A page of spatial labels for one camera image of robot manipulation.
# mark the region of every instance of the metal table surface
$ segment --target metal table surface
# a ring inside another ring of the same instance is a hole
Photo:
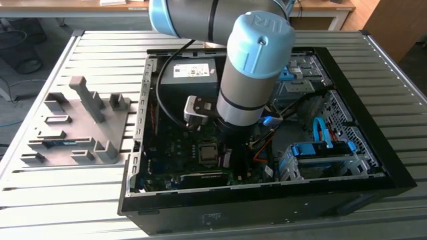
[[[359,32],[299,31],[296,46],[328,47],[417,187],[355,213],[295,223],[220,229],[169,238],[407,239],[427,236],[427,100],[369,36]],[[68,91],[69,76],[88,89],[122,93],[136,109],[146,49],[178,48],[185,39],[152,31],[86,31],[73,36],[0,162],[1,239],[130,239],[146,234],[117,215],[124,171],[112,165],[24,167],[18,159],[48,91]],[[192,48],[200,48],[196,42]],[[136,114],[126,118],[133,135]],[[124,139],[121,150],[130,149]]]

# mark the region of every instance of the ur logo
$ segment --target ur logo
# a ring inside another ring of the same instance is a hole
[[[255,15],[253,24],[259,27],[269,29],[271,32],[279,33],[281,31],[281,20],[280,19],[269,19],[263,16]]]

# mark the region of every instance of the ventilation grille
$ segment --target ventilation grille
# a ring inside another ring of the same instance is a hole
[[[357,147],[359,154],[368,157],[368,164],[371,167],[377,167],[379,163],[373,157],[373,154],[369,150],[369,147],[363,140],[361,134],[357,127],[344,126],[345,122],[351,122],[352,118],[347,113],[347,110],[343,110],[344,103],[341,102],[337,94],[332,91],[323,98],[323,104],[312,104],[313,107],[319,106],[317,111],[313,111],[315,114],[308,117],[308,123],[313,122],[315,117],[321,117],[327,123],[329,123],[331,129],[340,140],[352,141]],[[309,139],[313,141],[313,128],[309,125],[307,127],[307,133]]]

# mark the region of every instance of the sticker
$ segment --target sticker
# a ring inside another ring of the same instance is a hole
[[[148,10],[146,7],[128,7],[126,9],[128,9],[128,10],[144,10],[144,11]]]
[[[208,77],[209,64],[176,64],[173,66],[173,78]]]
[[[212,223],[217,222],[221,218],[221,213],[209,213],[201,215],[201,225],[211,225]]]
[[[265,165],[264,171],[265,171],[265,173],[268,174],[269,177],[273,176],[273,170],[269,168],[269,166]]]
[[[291,73],[300,73],[301,72],[301,70],[299,68],[289,68],[288,71]]]

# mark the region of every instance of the robotic arm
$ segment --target robotic arm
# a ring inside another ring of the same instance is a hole
[[[259,121],[283,67],[295,31],[288,22],[295,0],[150,0],[157,32],[227,45],[216,102],[225,139],[249,132]]]

